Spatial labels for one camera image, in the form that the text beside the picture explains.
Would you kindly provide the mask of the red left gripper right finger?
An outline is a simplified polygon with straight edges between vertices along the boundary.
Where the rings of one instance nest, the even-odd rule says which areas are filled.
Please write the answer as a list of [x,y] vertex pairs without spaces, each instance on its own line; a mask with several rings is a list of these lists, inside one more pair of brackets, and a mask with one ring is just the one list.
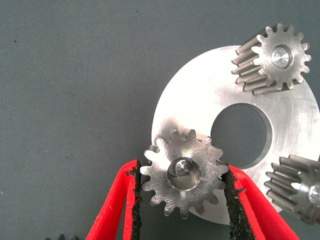
[[232,165],[222,175],[231,240],[298,240],[253,180]]

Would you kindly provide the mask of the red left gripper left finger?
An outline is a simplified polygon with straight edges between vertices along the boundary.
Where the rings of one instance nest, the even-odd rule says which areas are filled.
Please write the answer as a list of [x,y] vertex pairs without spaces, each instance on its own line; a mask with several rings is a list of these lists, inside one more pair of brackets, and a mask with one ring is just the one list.
[[87,240],[114,240],[123,206],[125,206],[123,239],[140,239],[142,225],[140,166],[139,160],[134,159],[119,169],[108,196],[86,237]]

